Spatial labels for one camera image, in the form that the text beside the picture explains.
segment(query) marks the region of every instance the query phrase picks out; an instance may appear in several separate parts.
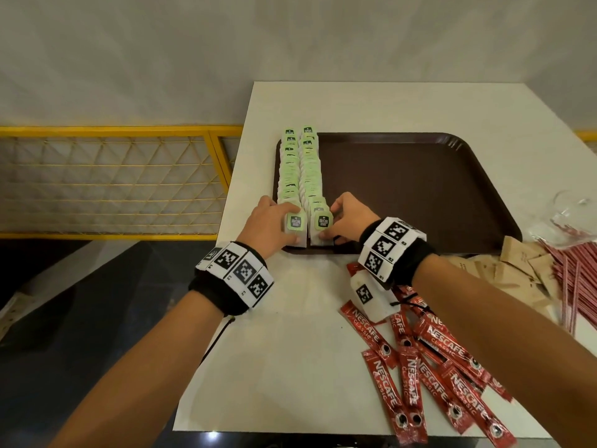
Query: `gray wall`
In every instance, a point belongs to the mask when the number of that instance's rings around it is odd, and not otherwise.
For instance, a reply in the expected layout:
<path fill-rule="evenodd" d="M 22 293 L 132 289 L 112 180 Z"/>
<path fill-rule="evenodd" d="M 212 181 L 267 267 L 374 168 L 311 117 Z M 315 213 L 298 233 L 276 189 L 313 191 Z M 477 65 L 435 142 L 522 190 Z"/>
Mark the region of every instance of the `gray wall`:
<path fill-rule="evenodd" d="M 526 82 L 597 128 L 596 18 L 597 0 L 0 0 L 0 124 L 241 124 L 253 81 L 303 80 Z"/>

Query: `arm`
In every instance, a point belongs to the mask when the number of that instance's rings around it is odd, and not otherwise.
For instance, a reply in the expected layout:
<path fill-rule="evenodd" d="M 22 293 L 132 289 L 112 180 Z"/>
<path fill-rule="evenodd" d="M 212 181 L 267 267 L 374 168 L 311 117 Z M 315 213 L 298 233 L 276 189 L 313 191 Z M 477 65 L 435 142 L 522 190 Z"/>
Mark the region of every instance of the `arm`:
<path fill-rule="evenodd" d="M 296 236 L 281 229 L 290 211 L 299 208 L 262 197 L 237 240 L 264 259 L 294 244 Z M 150 446 L 200 365 L 223 316 L 202 294 L 186 294 L 99 380 L 50 448 Z"/>
<path fill-rule="evenodd" d="M 351 194 L 331 210 L 340 216 L 322 236 L 342 243 L 379 220 Z M 413 286 L 560 445 L 586 446 L 597 420 L 597 358 L 535 310 L 435 254 L 415 265 Z"/>

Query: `brown serving tray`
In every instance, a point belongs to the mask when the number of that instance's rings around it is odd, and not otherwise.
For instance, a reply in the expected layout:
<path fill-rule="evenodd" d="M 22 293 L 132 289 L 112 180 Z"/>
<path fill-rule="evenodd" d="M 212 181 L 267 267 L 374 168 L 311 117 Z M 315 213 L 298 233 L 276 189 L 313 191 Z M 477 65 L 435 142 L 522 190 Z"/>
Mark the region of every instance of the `brown serving tray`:
<path fill-rule="evenodd" d="M 324 197 L 352 192 L 380 217 L 427 233 L 441 254 L 500 254 L 522 234 L 470 146 L 444 133 L 319 133 Z M 278 195 L 280 142 L 273 199 Z M 356 242 L 285 247 L 294 254 L 358 253 Z"/>

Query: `table top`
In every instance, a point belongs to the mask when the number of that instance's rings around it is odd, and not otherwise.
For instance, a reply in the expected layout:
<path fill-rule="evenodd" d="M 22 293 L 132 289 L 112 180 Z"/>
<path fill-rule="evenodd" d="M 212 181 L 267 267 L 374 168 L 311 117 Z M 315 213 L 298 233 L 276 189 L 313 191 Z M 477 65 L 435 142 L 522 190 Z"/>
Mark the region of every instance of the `table top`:
<path fill-rule="evenodd" d="M 557 191 L 597 191 L 597 156 L 521 83 L 256 82 L 219 240 L 235 239 L 259 197 L 271 195 L 280 133 L 303 124 L 459 136 L 523 235 Z M 197 370 L 174 430 L 391 434 L 361 357 L 367 346 L 338 313 L 352 295 L 345 264 L 355 258 L 270 258 L 276 284 Z M 387 325 L 380 331 L 393 341 Z M 577 339 L 597 355 L 597 332 L 580 316 Z M 490 389 L 483 399 L 516 437 L 549 437 L 520 404 Z M 430 436 L 458 435 L 427 390 L 423 403 Z M 465 436 L 482 433 L 474 427 Z"/>

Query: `transparent plastic cup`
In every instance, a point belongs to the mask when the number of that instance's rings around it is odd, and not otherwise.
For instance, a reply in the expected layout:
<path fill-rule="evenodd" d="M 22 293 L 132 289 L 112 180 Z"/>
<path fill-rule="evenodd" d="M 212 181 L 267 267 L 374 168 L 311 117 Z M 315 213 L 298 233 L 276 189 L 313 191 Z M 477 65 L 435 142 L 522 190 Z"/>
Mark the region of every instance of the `transparent plastic cup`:
<path fill-rule="evenodd" d="M 562 190 L 548 203 L 529 229 L 536 240 L 555 248 L 597 240 L 597 204 L 571 190 Z"/>

